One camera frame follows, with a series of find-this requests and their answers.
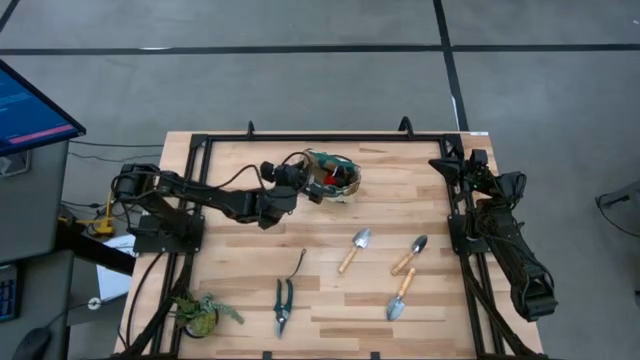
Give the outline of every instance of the pruning shears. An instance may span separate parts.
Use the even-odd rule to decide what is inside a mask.
[[[300,269],[302,258],[306,252],[307,249],[302,249],[296,270],[291,274],[291,276],[284,280],[287,283],[287,302],[284,304],[282,303],[282,280],[277,279],[276,304],[273,306],[273,311],[276,312],[276,336],[278,339],[282,338],[284,327],[287,325],[289,317],[291,317],[291,309],[293,308],[293,282],[291,282],[291,278],[298,272],[298,269]]]

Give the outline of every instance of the keyboard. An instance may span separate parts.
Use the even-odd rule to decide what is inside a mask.
[[[14,264],[0,265],[0,322],[18,317],[18,268]]]

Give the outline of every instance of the plant pot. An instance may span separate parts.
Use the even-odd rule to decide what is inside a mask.
[[[220,316],[218,314],[218,310],[215,310],[214,313],[216,314],[216,319],[214,320],[214,325],[218,325],[218,319],[220,319]],[[208,334],[197,334],[197,333],[195,333],[190,324],[187,324],[187,326],[185,326],[183,330],[184,330],[185,335],[187,335],[188,337],[190,337],[192,339],[202,339],[202,338],[205,338],[205,337],[211,335],[211,333],[208,333]]]

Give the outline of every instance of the red object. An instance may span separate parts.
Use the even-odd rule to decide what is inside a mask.
[[[324,184],[325,185],[336,185],[338,182],[336,181],[336,178],[327,174],[327,176],[325,176],[324,178]]]

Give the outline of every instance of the white paper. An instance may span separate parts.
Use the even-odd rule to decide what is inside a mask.
[[[135,241],[135,236],[124,235],[113,238],[105,242],[104,245],[135,256],[133,254],[133,244]],[[129,291],[131,287],[131,276],[109,270],[100,265],[96,265],[96,268],[98,270],[98,287],[100,288],[100,299],[102,301],[113,299]]]

